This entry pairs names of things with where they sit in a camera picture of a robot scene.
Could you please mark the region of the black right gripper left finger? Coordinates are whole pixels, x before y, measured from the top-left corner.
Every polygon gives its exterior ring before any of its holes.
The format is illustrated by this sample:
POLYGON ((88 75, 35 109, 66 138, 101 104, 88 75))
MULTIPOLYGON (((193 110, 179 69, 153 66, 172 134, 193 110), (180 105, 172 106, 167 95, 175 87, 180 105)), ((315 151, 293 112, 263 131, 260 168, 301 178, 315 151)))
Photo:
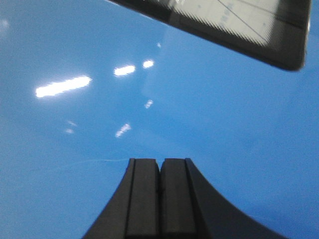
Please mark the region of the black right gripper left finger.
POLYGON ((159 168, 154 159, 129 160, 125 174, 85 239, 157 239, 159 168))

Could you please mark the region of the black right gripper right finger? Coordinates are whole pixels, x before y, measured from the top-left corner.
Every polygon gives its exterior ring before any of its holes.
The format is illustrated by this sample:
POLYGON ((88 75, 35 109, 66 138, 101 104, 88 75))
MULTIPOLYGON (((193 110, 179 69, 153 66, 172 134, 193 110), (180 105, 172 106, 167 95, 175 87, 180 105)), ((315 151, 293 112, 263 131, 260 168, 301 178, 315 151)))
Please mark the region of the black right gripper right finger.
POLYGON ((160 176, 162 238, 283 238, 226 200, 191 159, 165 159, 160 176))

